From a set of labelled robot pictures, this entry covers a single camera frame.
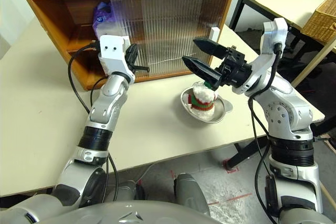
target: metal bowl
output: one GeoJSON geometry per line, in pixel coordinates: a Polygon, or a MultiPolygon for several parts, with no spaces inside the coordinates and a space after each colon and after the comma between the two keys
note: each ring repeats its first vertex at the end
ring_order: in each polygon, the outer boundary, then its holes
{"type": "Polygon", "coordinates": [[[199,118],[197,115],[195,115],[191,110],[191,106],[189,104],[186,104],[183,101],[182,97],[183,97],[184,94],[193,94],[193,87],[189,87],[181,93],[181,96],[180,96],[181,97],[181,103],[182,103],[184,109],[193,118],[196,118],[196,119],[198,119],[202,122],[205,122],[205,123],[219,123],[223,119],[225,114],[232,111],[232,109],[233,109],[233,106],[229,101],[224,100],[220,95],[218,95],[217,99],[214,101],[214,107],[215,107],[214,116],[211,120],[205,121],[205,120],[199,118]]]}

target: gray floor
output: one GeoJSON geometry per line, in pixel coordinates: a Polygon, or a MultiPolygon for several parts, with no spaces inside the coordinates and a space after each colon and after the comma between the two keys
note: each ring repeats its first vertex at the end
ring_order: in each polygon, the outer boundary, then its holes
{"type": "MultiPolygon", "coordinates": [[[[260,32],[241,34],[245,41],[253,48],[258,48],[260,32]]],[[[304,57],[309,61],[317,52],[304,57]]],[[[314,106],[321,110],[326,118],[336,114],[336,65],[333,63],[322,66],[323,72],[316,79],[309,79],[309,84],[316,90],[314,94],[304,95],[314,106]]],[[[320,180],[326,186],[331,196],[336,199],[334,173],[336,172],[336,155],[322,142],[315,143],[315,159],[320,167],[320,180]]],[[[254,173],[259,162],[259,155],[238,166],[236,172],[225,171],[221,162],[232,157],[237,151],[233,146],[222,147],[216,150],[179,157],[164,161],[152,166],[141,180],[146,197],[150,200],[174,202],[173,179],[179,173],[190,173],[198,181],[209,204],[211,215],[222,223],[269,223],[264,214],[254,190],[254,173]]],[[[137,180],[147,169],[147,166],[138,167],[120,173],[121,180],[137,180]]],[[[260,172],[259,191],[264,199],[266,172],[260,172]]],[[[323,196],[324,214],[336,222],[336,212],[323,196]]]]}

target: purple bag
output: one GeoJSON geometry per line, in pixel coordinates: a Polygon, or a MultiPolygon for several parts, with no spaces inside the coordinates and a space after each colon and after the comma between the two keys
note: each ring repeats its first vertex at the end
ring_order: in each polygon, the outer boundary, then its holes
{"type": "Polygon", "coordinates": [[[115,30],[116,21],[111,3],[101,2],[93,10],[93,30],[99,39],[103,34],[110,34],[115,30]]]}

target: white table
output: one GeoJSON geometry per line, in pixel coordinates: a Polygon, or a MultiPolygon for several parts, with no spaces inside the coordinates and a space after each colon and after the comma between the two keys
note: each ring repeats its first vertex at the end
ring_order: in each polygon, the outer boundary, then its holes
{"type": "MultiPolygon", "coordinates": [[[[305,42],[305,45],[296,55],[296,58],[299,59],[306,52],[322,50],[325,45],[323,42],[316,41],[309,36],[301,34],[302,28],[323,1],[324,0],[238,0],[229,27],[235,30],[244,5],[248,5],[271,20],[277,17],[283,17],[287,24],[291,26],[291,33],[296,36],[291,43],[291,47],[293,48],[300,39],[305,42]]],[[[336,47],[331,48],[331,50],[336,54],[336,47]]],[[[311,60],[311,66],[316,66],[322,59],[323,57],[316,55],[311,60]]],[[[295,79],[292,83],[294,87],[314,69],[311,66],[307,66],[301,72],[301,76],[295,79]]]]}
{"type": "MultiPolygon", "coordinates": [[[[248,62],[256,57],[227,27],[219,42],[237,46],[248,62]]],[[[212,66],[219,63],[214,59],[212,66]]],[[[38,20],[0,61],[0,73],[0,194],[53,186],[79,142],[87,114],[70,87],[66,63],[38,20]]],[[[188,75],[130,87],[109,146],[118,170],[253,138],[247,98],[230,87],[219,89],[234,107],[220,123],[204,124],[184,111],[180,93],[198,80],[188,75]]],[[[89,93],[79,93],[89,104],[89,93]]],[[[313,120],[323,120],[312,109],[313,120]]],[[[255,105],[255,110],[266,123],[261,107],[255,105]]],[[[263,135],[259,127],[257,134],[263,135]]]]}

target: wicker basket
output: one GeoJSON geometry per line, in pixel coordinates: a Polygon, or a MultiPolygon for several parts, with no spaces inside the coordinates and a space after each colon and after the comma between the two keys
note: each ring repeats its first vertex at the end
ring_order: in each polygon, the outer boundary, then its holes
{"type": "Polygon", "coordinates": [[[301,32],[328,42],[336,35],[336,0],[325,0],[313,13],[301,32]]]}

